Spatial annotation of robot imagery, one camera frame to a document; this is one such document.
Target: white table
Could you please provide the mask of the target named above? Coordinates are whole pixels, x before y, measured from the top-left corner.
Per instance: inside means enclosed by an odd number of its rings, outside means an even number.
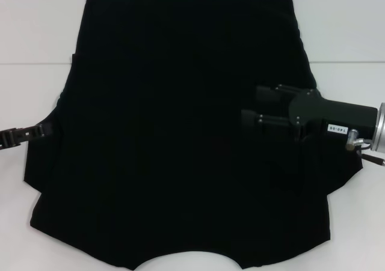
[[[0,130],[31,126],[54,107],[70,70],[84,3],[0,0]],[[323,95],[378,108],[385,101],[385,0],[294,0],[294,4]],[[22,181],[25,156],[26,144],[0,152],[0,270],[115,270],[29,226],[39,193]],[[385,270],[385,168],[364,164],[329,196],[331,241],[256,270]],[[137,270],[240,268],[217,254],[189,252],[156,258]]]

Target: black fabric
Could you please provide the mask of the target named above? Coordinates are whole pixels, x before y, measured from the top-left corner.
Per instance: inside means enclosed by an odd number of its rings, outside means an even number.
[[[292,0],[87,0],[72,69],[30,142],[31,226],[115,266],[208,251],[242,268],[330,238],[361,167],[317,132],[242,133],[256,85],[315,88]]]

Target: black shirt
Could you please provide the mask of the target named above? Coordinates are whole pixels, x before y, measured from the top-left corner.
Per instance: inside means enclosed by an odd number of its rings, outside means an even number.
[[[292,0],[87,0],[72,69],[30,142],[31,226],[115,266],[183,251],[242,268],[329,240],[361,167],[318,134],[242,133],[256,85],[316,88]]]

